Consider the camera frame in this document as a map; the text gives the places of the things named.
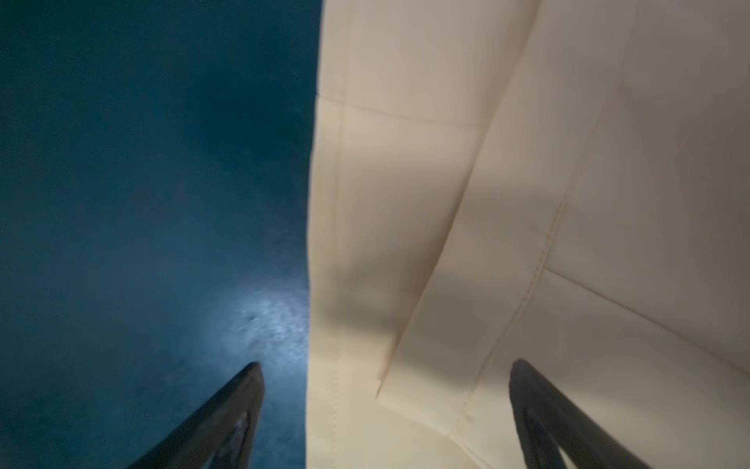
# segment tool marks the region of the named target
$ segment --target beige garment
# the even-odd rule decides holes
[[[536,6],[325,3],[308,233],[310,469],[476,467],[376,395]]]
[[[542,2],[380,402],[523,467],[523,357],[653,467],[748,467],[748,18]]]

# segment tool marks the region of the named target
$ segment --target beige fabric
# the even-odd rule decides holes
[[[525,357],[654,467],[747,467],[749,17],[542,2],[380,402],[522,467]]]
[[[476,467],[375,398],[536,5],[325,3],[308,232],[310,469]]]

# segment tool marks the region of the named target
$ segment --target blue surface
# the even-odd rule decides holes
[[[239,369],[303,467],[319,2],[0,0],[0,468],[124,467]]]

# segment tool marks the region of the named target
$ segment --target garment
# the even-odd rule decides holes
[[[517,358],[653,467],[748,464],[749,14],[326,4],[309,467],[523,467]]]

